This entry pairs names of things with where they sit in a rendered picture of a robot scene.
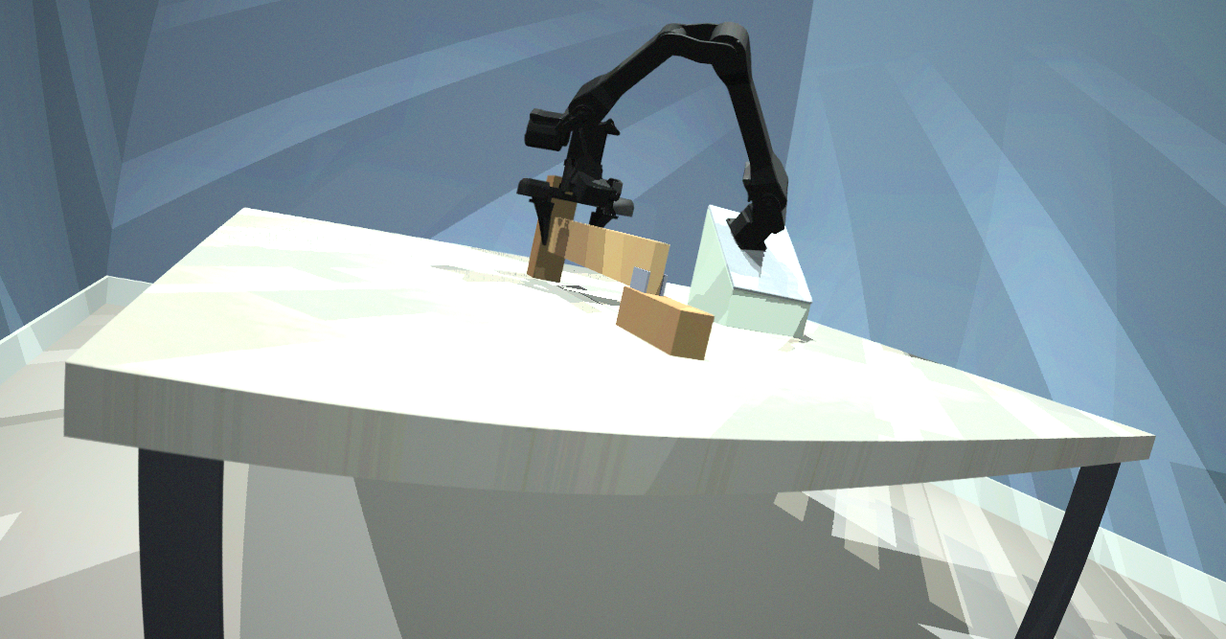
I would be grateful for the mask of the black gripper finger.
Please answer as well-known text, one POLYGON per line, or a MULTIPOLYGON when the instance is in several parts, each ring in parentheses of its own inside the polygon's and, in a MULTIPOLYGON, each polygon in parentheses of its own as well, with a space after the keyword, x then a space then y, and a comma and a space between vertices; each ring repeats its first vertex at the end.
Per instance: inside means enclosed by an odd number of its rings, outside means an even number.
POLYGON ((553 209, 555 209, 555 204, 549 201, 535 201, 535 199, 530 199, 530 202, 535 204, 535 210, 537 211, 537 218, 539 221, 539 240, 542 240, 546 245, 549 237, 550 213, 553 209))
POLYGON ((606 213, 595 213, 595 212, 591 212, 591 217, 588 220, 588 224, 595 224, 595 227, 603 228, 604 224, 607 224, 607 221, 609 221, 609 220, 618 220, 618 218, 619 217, 606 215, 606 213))

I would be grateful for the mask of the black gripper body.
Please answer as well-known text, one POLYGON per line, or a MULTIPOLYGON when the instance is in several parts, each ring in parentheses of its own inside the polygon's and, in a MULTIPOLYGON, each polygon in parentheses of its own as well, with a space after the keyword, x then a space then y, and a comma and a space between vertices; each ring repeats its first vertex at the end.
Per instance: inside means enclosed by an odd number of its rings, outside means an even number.
MULTIPOLYGON (((602 167, 601 161, 602 159, 597 157, 591 157, 591 155, 568 153, 566 159, 564 159, 563 166, 565 167, 563 172, 563 180, 559 182, 559 188, 549 188, 549 182, 521 179, 519 182, 519 188, 516 193, 524 194, 524 196, 532 196, 535 201, 550 202, 552 197, 559 197, 563 199, 563 201, 571 201, 579 204, 577 194, 575 194, 575 191, 573 194, 566 194, 568 191, 564 191, 569 173, 574 170, 574 167, 576 167, 577 163, 585 164, 585 170, 595 172, 595 167, 600 168, 602 167)), ((626 197, 619 197, 619 201, 607 201, 607 206, 604 206, 604 209, 600 209, 597 204, 588 204, 588 206, 597 207, 596 213, 606 213, 611 216, 619 215, 630 218, 631 218, 631 211, 634 211, 634 204, 631 204, 631 199, 626 197)))

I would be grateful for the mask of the brown wooden rail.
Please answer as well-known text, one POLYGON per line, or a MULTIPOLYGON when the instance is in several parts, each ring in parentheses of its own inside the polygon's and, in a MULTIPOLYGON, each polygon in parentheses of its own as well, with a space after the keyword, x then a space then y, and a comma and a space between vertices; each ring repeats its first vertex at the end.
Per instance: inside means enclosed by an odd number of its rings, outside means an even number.
POLYGON ((624 285, 630 285, 634 266, 647 269, 647 293, 660 296, 669 243, 555 218, 547 251, 624 285))

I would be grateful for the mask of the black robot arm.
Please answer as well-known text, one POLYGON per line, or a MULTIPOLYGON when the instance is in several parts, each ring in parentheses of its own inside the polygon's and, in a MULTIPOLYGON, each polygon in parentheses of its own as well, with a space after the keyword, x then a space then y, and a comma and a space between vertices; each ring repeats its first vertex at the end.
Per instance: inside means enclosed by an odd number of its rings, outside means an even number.
MULTIPOLYGON (((763 121, 761 101, 752 77, 752 50, 747 29, 733 22, 663 25, 644 47, 628 56, 615 70, 586 81, 569 103, 568 109, 546 112, 535 109, 530 114, 524 142, 527 147, 591 155, 602 159, 607 134, 619 131, 612 119, 604 123, 612 107, 626 90, 646 77, 669 56, 685 56, 695 63, 712 64, 718 78, 731 94, 733 109, 745 143, 749 162, 741 182, 747 190, 748 204, 737 218, 726 218, 738 249, 761 250, 763 240, 779 234, 785 227, 788 175, 783 162, 776 157, 763 121)), ((623 182, 602 179, 602 168, 585 170, 577 163, 569 173, 564 191, 575 191, 579 204, 619 201, 623 182)))

